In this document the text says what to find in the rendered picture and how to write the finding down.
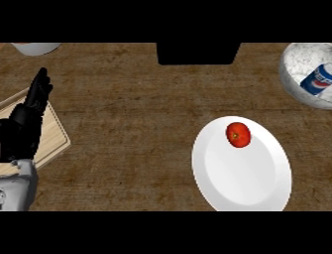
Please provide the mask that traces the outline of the blue and white can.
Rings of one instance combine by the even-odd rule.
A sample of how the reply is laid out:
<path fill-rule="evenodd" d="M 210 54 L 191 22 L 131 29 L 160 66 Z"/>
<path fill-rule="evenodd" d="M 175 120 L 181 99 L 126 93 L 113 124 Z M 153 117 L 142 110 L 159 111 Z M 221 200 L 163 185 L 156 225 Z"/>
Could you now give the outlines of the blue and white can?
<path fill-rule="evenodd" d="M 300 82 L 300 87 L 312 94 L 321 92 L 332 85 L 332 63 L 324 63 Z"/>

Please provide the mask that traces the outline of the white oval plate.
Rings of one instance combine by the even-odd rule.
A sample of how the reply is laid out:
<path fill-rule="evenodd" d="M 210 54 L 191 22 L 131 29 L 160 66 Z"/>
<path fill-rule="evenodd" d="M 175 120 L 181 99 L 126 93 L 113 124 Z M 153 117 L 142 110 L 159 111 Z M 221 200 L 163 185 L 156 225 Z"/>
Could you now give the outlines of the white oval plate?
<path fill-rule="evenodd" d="M 250 128 L 250 144 L 235 148 L 227 135 L 232 123 Z M 283 211 L 292 195 L 292 168 L 271 132 L 240 116 L 215 119 L 203 128 L 193 149 L 193 170 L 200 192 L 215 210 Z"/>

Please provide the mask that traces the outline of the red tomato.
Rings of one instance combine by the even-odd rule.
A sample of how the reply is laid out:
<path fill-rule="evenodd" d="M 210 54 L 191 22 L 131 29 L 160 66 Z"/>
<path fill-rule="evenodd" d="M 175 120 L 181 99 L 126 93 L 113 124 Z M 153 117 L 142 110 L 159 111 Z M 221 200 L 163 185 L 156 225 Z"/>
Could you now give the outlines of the red tomato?
<path fill-rule="evenodd" d="M 243 122 L 234 122 L 227 128 L 230 143 L 235 148 L 244 148 L 250 144 L 250 128 Z"/>

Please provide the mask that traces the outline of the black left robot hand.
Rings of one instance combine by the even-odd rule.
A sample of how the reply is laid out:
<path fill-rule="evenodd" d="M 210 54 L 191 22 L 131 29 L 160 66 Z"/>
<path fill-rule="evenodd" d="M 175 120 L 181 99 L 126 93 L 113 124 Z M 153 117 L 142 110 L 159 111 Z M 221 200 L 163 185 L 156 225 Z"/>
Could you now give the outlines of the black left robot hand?
<path fill-rule="evenodd" d="M 52 90 L 48 69 L 42 67 L 30 85 L 26 101 L 17 104 L 10 117 L 0 119 L 0 163 L 35 159 Z"/>

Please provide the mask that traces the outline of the pale grey round container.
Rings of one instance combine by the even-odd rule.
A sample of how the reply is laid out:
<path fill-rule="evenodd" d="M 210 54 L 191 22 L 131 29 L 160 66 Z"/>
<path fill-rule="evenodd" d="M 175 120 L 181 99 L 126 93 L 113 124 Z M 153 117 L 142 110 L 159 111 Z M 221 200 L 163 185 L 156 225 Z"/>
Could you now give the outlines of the pale grey round container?
<path fill-rule="evenodd" d="M 17 48 L 21 54 L 35 57 L 52 52 L 61 46 L 61 43 L 14 43 L 13 46 Z"/>

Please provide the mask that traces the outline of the black appliance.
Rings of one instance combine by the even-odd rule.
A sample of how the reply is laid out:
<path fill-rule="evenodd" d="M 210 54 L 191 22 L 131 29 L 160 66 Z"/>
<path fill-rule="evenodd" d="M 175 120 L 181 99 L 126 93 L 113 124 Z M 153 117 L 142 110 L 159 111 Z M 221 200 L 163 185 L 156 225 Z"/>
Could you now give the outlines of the black appliance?
<path fill-rule="evenodd" d="M 240 43 L 159 43 L 159 63 L 163 65 L 231 64 L 240 47 Z"/>

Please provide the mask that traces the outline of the white marbled bowl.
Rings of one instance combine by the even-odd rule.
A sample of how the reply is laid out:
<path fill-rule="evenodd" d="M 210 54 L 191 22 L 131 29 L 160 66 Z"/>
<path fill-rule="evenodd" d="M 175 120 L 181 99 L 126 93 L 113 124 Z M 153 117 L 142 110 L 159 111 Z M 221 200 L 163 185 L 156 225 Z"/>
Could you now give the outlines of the white marbled bowl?
<path fill-rule="evenodd" d="M 292 43 L 280 58 L 280 79 L 287 92 L 302 103 L 332 110 L 332 85 L 318 95 L 300 87 L 300 82 L 323 64 L 332 64 L 332 44 Z"/>

